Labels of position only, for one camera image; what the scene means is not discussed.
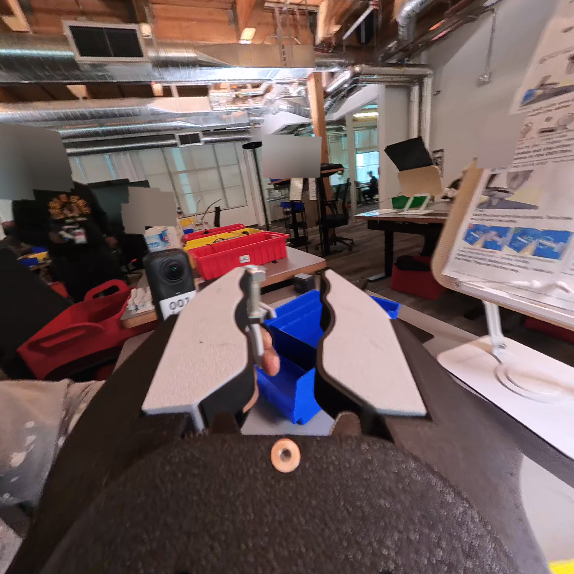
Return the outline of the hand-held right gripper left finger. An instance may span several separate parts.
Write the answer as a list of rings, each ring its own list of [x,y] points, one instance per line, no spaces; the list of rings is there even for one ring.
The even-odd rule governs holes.
[[[237,267],[178,315],[142,403],[148,415],[189,414],[205,431],[220,413],[242,425],[257,399],[258,342],[246,333],[247,274]]]

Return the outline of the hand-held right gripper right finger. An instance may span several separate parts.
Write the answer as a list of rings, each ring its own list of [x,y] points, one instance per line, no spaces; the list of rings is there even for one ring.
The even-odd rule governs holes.
[[[364,434],[391,437],[389,424],[427,421],[419,391],[388,313],[327,269],[320,279],[314,394],[331,418],[350,412]]]

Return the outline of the blue storage bin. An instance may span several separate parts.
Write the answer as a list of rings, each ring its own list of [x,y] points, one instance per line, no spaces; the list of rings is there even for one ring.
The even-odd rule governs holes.
[[[320,411],[314,382],[317,346],[324,334],[321,312],[320,292],[312,290],[277,307],[276,317],[265,322],[281,367],[273,377],[257,368],[258,388],[293,424],[304,425]]]

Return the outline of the person's left forearm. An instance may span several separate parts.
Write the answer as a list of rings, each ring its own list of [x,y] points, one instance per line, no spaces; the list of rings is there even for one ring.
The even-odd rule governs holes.
[[[1,381],[1,507],[35,505],[63,443],[103,381]]]

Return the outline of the person's left hand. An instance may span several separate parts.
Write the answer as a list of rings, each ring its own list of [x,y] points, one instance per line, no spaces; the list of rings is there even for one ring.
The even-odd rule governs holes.
[[[273,339],[269,331],[262,329],[263,355],[261,358],[261,368],[269,377],[275,377],[281,368],[280,357],[277,354]]]

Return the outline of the red storage tub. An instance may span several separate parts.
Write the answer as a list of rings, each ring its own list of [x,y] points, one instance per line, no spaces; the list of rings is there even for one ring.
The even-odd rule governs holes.
[[[217,235],[220,233],[230,233],[233,231],[243,230],[245,228],[246,228],[246,226],[244,224],[238,223],[238,224],[232,224],[232,225],[221,226],[221,227],[214,227],[214,228],[209,228],[209,229],[201,229],[201,230],[197,229],[191,233],[185,233],[184,238],[186,241],[191,241],[191,240],[201,238],[203,236]]]
[[[206,281],[217,279],[234,268],[257,265],[286,258],[285,233],[261,231],[226,239],[188,251],[198,274]]]

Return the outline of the red bag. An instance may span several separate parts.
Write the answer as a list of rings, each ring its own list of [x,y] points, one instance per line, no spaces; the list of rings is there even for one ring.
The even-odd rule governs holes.
[[[84,300],[71,305],[22,343],[17,353],[37,379],[48,380],[65,365],[92,355],[109,355],[134,336],[147,333],[157,320],[123,326],[131,289],[113,279],[89,290]]]
[[[441,298],[447,289],[434,278],[430,268],[431,258],[402,255],[393,264],[390,288],[426,300]]]

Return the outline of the white stand base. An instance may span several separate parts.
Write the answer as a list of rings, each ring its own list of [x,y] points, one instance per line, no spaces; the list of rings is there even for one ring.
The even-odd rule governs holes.
[[[454,377],[568,458],[573,458],[573,367],[511,339],[499,355],[488,336],[444,351]]]

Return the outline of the black monitor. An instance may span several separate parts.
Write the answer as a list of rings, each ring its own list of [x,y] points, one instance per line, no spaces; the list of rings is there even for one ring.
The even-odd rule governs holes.
[[[121,212],[121,206],[129,203],[129,188],[150,188],[147,180],[131,182],[126,178],[89,183],[87,186],[109,216],[112,212]]]

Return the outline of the black office chair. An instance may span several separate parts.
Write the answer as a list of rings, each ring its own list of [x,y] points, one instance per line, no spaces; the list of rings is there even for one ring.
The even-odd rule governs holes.
[[[348,199],[351,187],[350,180],[347,180],[334,200],[327,199],[324,180],[322,178],[317,178],[315,182],[317,199],[319,201],[319,218],[317,225],[319,227],[322,255],[330,255],[331,247],[337,244],[343,245],[347,247],[349,251],[352,251],[354,248],[354,240],[342,237],[336,232],[337,229],[349,224]]]

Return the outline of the office desk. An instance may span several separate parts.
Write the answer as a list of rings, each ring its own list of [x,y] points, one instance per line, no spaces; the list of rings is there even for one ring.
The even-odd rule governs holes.
[[[430,258],[439,240],[442,226],[448,218],[447,211],[431,211],[415,214],[414,211],[405,215],[399,212],[383,212],[383,210],[360,213],[354,216],[356,220],[367,222],[367,228],[384,232],[384,272],[367,279],[368,283],[376,283],[390,279],[394,265],[394,234],[404,233],[420,235],[424,239],[421,256]]]

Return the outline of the black floor lamp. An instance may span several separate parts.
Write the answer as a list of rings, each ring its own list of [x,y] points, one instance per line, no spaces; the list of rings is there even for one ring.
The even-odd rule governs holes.
[[[261,141],[249,141],[249,142],[243,144],[242,148],[244,150],[250,151],[252,156],[253,156],[253,162],[254,162],[255,173],[256,173],[256,178],[257,178],[257,186],[258,186],[258,190],[259,190],[259,197],[261,200],[263,217],[264,217],[264,221],[265,221],[265,230],[270,231],[269,215],[268,215],[268,211],[267,211],[266,198],[265,198],[265,193],[263,190],[261,170],[259,167],[259,160],[258,160],[258,155],[257,155],[257,150],[262,148],[262,142]]]

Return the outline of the printed instruction sheet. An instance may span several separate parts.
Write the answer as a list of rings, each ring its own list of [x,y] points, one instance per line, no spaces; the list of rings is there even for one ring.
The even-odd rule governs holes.
[[[573,1],[526,1],[511,39],[535,41],[473,152],[482,170],[444,274],[573,313]]]

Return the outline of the black panel wooden stand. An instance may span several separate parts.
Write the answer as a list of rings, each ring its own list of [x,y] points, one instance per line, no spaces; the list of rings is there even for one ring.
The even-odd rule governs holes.
[[[433,200],[442,194],[440,169],[421,137],[388,145],[384,151],[398,170],[401,195],[428,194]]]

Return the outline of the ceiling vent grille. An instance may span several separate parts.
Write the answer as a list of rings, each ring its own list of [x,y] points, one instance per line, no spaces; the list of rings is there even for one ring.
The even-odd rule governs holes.
[[[64,20],[62,28],[77,62],[128,63],[149,60],[137,24]]]

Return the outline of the silver pipe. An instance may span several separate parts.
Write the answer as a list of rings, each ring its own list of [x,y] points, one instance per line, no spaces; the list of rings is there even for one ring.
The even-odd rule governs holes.
[[[326,87],[326,118],[335,120],[348,114],[345,101],[355,92],[371,85],[408,88],[411,104],[410,136],[430,143],[433,71],[422,64],[390,64],[382,67],[354,65],[338,73]]]

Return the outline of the silver air duct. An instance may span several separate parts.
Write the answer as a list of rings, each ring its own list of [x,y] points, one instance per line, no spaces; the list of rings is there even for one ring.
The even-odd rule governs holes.
[[[246,122],[249,114],[288,112],[310,119],[311,110],[289,99],[264,99],[259,103],[224,104],[213,108],[209,97],[157,97],[87,99],[31,103],[2,103],[1,123],[10,125],[104,126],[116,123],[142,124],[173,120],[200,120],[201,125]]]
[[[143,42],[142,57],[80,56],[64,36],[1,35],[1,84],[250,83],[306,79],[314,71],[340,71],[342,54],[309,45]]]
[[[433,3],[434,1],[405,1],[401,5],[396,15],[397,40],[400,44],[406,45],[414,41],[417,20]]]

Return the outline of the wooden support post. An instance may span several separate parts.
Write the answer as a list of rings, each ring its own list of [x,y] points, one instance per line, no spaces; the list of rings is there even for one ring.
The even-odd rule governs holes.
[[[311,111],[313,133],[321,138],[321,163],[329,163],[326,115],[324,109],[324,89],[320,72],[312,72],[306,80],[307,97]]]

